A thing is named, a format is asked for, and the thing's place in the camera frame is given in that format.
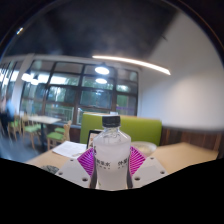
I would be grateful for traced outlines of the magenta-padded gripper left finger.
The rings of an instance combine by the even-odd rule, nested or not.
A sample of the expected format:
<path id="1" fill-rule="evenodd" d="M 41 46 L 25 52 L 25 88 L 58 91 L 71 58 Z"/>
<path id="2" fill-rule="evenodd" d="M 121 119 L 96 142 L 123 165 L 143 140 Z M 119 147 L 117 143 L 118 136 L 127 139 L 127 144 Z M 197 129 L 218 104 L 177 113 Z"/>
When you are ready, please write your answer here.
<path id="1" fill-rule="evenodd" d="M 70 158 L 56 175 L 84 188 L 95 189 L 97 175 L 94 168 L 93 150 L 88 149 L 78 158 Z"/>

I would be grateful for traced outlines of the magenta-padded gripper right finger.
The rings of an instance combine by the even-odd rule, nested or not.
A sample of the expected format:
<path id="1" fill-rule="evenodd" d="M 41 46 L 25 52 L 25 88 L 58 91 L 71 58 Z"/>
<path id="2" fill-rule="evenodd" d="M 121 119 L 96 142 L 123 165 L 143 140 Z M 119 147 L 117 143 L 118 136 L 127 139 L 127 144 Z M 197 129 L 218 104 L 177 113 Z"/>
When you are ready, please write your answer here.
<path id="1" fill-rule="evenodd" d="M 140 188 L 168 175 L 166 169 L 155 157 L 146 157 L 134 147 L 130 150 L 128 188 Z"/>

